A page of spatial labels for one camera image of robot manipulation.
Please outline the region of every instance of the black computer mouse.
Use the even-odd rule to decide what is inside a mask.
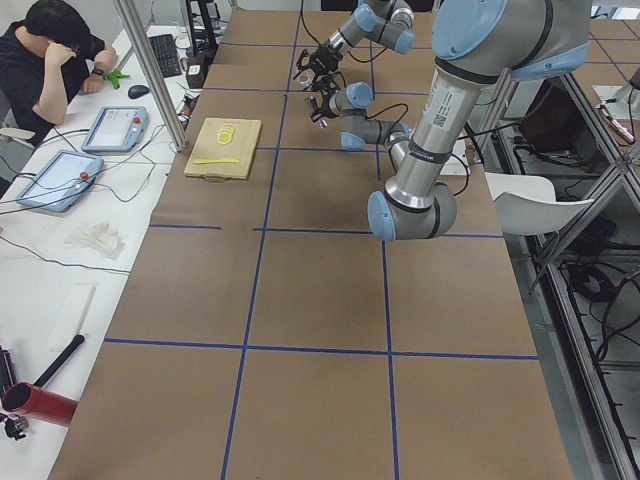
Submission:
[[[140,98],[147,93],[149,93],[149,87],[146,85],[132,85],[129,87],[127,95],[129,95],[129,98],[133,100],[135,98]]]

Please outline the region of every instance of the person's arm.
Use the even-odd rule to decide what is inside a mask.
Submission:
[[[116,65],[116,51],[109,45],[105,44],[104,49],[98,52],[93,59],[94,70],[99,70],[107,74],[113,70]],[[82,93],[96,93],[102,90],[104,85],[104,77],[97,73],[92,73],[82,84]]]
[[[51,42],[44,57],[44,83],[33,111],[47,122],[60,125],[67,113],[67,93],[61,67],[76,54],[68,47]]]

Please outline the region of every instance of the man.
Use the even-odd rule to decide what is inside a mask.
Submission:
[[[89,72],[86,60],[93,62]],[[38,145],[64,122],[78,92],[96,93],[111,72],[116,52],[91,35],[80,14],[62,0],[38,0],[25,20],[0,37],[0,89],[18,127],[35,132]]]

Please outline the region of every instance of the black keyboard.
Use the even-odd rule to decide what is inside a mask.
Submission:
[[[158,60],[160,71],[164,78],[182,75],[180,69],[180,56],[173,36],[170,33],[149,37],[153,54]]]

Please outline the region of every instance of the red cylinder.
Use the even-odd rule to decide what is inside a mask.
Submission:
[[[68,427],[78,402],[30,383],[18,383],[2,397],[2,408],[9,413],[37,418]]]

